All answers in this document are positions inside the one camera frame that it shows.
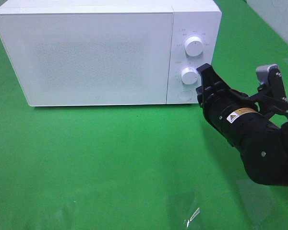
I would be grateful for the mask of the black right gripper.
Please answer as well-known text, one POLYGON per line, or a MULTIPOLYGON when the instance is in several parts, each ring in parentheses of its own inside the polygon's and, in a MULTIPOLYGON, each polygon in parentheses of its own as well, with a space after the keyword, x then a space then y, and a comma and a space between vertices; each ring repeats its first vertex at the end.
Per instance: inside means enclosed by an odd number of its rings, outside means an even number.
POLYGON ((263 121, 255 105, 242 102, 235 93, 205 63, 198 67, 202 85, 196 89, 197 99, 203 110, 205 120, 217 130, 230 144, 240 144, 255 131, 255 125, 263 121))

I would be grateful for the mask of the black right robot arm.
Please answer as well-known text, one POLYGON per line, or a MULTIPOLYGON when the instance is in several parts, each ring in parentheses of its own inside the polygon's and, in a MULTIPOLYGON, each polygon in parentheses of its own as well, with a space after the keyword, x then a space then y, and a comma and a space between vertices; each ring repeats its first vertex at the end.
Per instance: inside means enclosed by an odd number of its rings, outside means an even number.
POLYGON ((197 69, 206 121, 236 148, 246 174, 264 185, 288 186, 288 98, 277 64, 256 69, 258 92, 229 87, 210 64, 197 69))

